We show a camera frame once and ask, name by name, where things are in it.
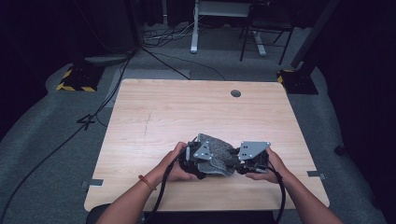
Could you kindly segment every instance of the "desk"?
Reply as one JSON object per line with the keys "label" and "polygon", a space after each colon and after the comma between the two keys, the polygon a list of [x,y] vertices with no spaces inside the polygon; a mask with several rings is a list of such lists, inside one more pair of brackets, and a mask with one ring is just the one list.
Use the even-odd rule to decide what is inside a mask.
{"label": "desk", "polygon": [[[198,52],[198,16],[226,16],[226,17],[247,17],[248,9],[251,3],[231,3],[231,2],[207,2],[201,0],[195,0],[194,8],[194,28],[191,39],[191,53]],[[260,38],[260,32],[253,32],[253,37],[257,45],[257,49],[261,56],[267,55],[262,39]]]}
{"label": "desk", "polygon": [[[232,90],[241,91],[238,98]],[[288,97],[279,83],[124,79],[92,179],[86,210],[112,203],[172,150],[205,133],[240,147],[241,141],[269,141],[289,169],[326,205],[316,171]],[[148,199],[151,211],[159,190]],[[238,173],[191,182],[169,182],[159,211],[275,210],[279,185]],[[289,195],[286,208],[294,208]]]}

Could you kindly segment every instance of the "hand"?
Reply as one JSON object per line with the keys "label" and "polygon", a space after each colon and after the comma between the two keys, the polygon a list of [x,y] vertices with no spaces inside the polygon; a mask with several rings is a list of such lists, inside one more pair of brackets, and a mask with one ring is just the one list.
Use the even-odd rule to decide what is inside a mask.
{"label": "hand", "polygon": [[[268,156],[269,156],[269,161],[274,165],[274,168],[277,172],[280,173],[280,175],[288,175],[290,171],[288,168],[286,168],[285,164],[283,161],[279,158],[279,156],[270,148],[268,147],[266,149]],[[267,180],[271,183],[277,184],[277,178],[275,174],[272,171],[268,171],[267,174],[256,174],[256,173],[247,173],[246,177],[254,179],[254,180]]]}
{"label": "hand", "polygon": [[[177,143],[175,149],[168,152],[168,154],[160,161],[160,163],[152,171],[150,171],[151,173],[154,173],[157,176],[157,181],[155,183],[156,185],[161,183],[161,181],[163,180],[163,174],[165,173],[165,170],[168,167],[168,165],[180,153],[181,149],[186,146],[187,146],[186,143],[182,143],[182,142]],[[178,161],[174,162],[174,167],[167,178],[168,181],[193,180],[193,179],[197,179],[197,176],[184,172],[180,168]]]}

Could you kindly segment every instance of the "forearm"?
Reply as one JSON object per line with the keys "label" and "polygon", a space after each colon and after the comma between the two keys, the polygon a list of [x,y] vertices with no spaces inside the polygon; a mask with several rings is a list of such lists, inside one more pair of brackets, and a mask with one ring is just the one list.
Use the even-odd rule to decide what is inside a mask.
{"label": "forearm", "polygon": [[342,223],[295,175],[288,172],[283,179],[303,223]]}
{"label": "forearm", "polygon": [[[145,178],[153,186],[161,183],[161,177],[152,172]],[[138,181],[107,208],[97,223],[137,223],[152,191],[145,182]]]}

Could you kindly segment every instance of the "person's left hand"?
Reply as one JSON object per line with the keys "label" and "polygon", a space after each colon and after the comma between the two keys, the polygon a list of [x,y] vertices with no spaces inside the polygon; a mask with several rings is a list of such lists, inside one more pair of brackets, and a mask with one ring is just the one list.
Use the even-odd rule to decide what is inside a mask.
{"label": "person's left hand", "polygon": [[[165,173],[166,168],[168,165],[173,161],[173,159],[180,153],[181,149],[183,147],[186,147],[186,143],[179,142],[175,146],[175,149],[172,151],[168,152],[168,154],[160,161],[160,163],[151,171],[151,173],[154,173],[157,178],[160,178],[159,183],[163,180],[163,174]],[[197,179],[196,175],[192,175],[189,173],[184,172],[178,163],[178,161],[175,161],[174,167],[171,171],[171,173],[168,176],[168,181],[175,181],[175,180],[193,180]]]}

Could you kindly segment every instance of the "desk leg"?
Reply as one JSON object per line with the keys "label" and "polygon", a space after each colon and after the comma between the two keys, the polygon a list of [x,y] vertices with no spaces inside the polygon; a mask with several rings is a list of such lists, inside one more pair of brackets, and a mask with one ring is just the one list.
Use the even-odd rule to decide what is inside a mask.
{"label": "desk leg", "polygon": [[264,45],[262,44],[262,38],[260,37],[261,32],[252,31],[254,40],[257,44],[257,49],[259,50],[260,56],[266,56],[267,52],[265,51]]}
{"label": "desk leg", "polygon": [[198,51],[198,14],[199,14],[199,0],[195,0],[194,9],[194,29],[192,31],[191,40],[191,53],[196,53]]}

